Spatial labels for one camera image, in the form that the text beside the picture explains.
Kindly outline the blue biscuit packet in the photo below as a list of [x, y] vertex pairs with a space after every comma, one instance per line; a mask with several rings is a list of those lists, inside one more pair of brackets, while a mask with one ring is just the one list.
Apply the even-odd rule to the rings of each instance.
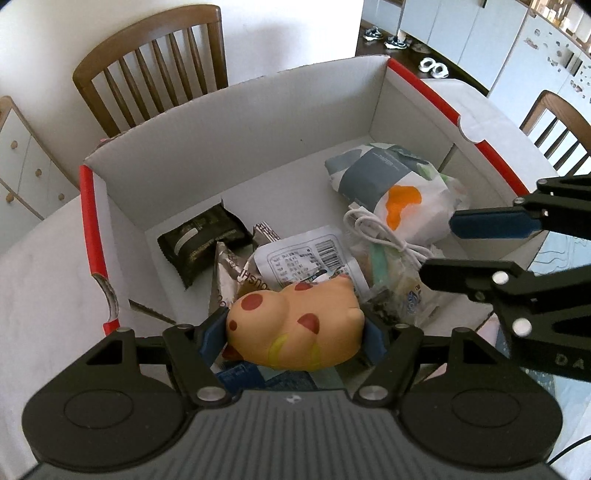
[[236, 395], [243, 390], [262, 389], [266, 385], [259, 367], [249, 362], [222, 370], [216, 374], [216, 378], [230, 395]]

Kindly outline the silver foil snack packet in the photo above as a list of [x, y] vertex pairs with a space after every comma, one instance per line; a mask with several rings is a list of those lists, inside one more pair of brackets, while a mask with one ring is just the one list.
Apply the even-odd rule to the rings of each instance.
[[230, 308], [243, 295], [269, 289], [270, 286], [263, 280], [259, 268], [256, 267], [254, 253], [249, 257], [240, 257], [223, 242], [216, 243], [209, 314], [220, 307]]

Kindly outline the clear bag dark tea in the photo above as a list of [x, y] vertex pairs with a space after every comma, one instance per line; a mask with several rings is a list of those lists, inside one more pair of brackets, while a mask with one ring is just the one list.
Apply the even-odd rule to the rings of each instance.
[[369, 247], [370, 294], [380, 312], [401, 322], [423, 327], [445, 305], [446, 297], [427, 287], [419, 268], [407, 256], [389, 247]]

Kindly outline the black snack packet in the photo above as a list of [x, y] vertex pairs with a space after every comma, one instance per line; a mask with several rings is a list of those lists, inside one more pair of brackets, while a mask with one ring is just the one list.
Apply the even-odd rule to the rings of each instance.
[[185, 289], [213, 265], [218, 242], [231, 251], [252, 245], [252, 234], [222, 202], [157, 238], [162, 254], [176, 269]]

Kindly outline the yellow spotted squishy toy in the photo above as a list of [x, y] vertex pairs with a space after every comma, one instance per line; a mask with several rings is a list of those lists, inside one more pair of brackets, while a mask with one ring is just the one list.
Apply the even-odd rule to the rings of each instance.
[[222, 357], [276, 370], [317, 371], [355, 356], [364, 327], [349, 276], [297, 282], [280, 292], [260, 290], [239, 298], [226, 319]]

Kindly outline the white patterned plastic bag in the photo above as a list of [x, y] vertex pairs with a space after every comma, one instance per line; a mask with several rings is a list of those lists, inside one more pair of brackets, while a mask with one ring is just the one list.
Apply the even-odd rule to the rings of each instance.
[[430, 246], [470, 206], [467, 188], [408, 149], [367, 143], [325, 160], [332, 189], [377, 216], [406, 242]]

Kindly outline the white labelled packet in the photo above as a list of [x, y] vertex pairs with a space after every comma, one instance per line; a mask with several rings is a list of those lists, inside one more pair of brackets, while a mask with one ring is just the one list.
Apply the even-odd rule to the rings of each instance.
[[339, 228], [324, 226], [256, 249], [256, 267], [266, 284], [283, 289], [298, 281], [322, 283], [341, 274], [353, 281], [360, 298], [367, 298], [370, 287], [362, 269], [346, 245]]

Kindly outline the red cardboard box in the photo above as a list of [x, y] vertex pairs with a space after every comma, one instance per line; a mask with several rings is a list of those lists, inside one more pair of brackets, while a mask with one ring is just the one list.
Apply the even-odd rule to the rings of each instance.
[[325, 160], [398, 144], [461, 181], [477, 208], [505, 206], [550, 169], [489, 99], [458, 80], [422, 80], [384, 56], [308, 65], [190, 101], [109, 140], [80, 170], [92, 276], [108, 318], [153, 335], [132, 304], [204, 319], [211, 280], [185, 288], [159, 234], [215, 204], [281, 236], [339, 225]]

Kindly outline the white sideboard cabinet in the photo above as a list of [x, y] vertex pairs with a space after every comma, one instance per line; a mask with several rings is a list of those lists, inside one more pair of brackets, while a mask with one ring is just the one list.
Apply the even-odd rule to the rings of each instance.
[[9, 96], [1, 98], [1, 251], [79, 195]]

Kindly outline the brown wooden chair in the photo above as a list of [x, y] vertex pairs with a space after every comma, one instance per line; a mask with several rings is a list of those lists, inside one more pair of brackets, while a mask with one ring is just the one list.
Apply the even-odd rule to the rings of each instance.
[[109, 138], [228, 87], [221, 8], [192, 4], [141, 19], [94, 47], [72, 80]]

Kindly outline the white wall cabinet unit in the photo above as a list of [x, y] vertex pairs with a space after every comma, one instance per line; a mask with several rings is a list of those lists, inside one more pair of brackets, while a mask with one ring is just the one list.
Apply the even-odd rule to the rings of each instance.
[[572, 1], [367, 1], [358, 51], [423, 79], [438, 63], [514, 123], [544, 90], [590, 115], [590, 18]]

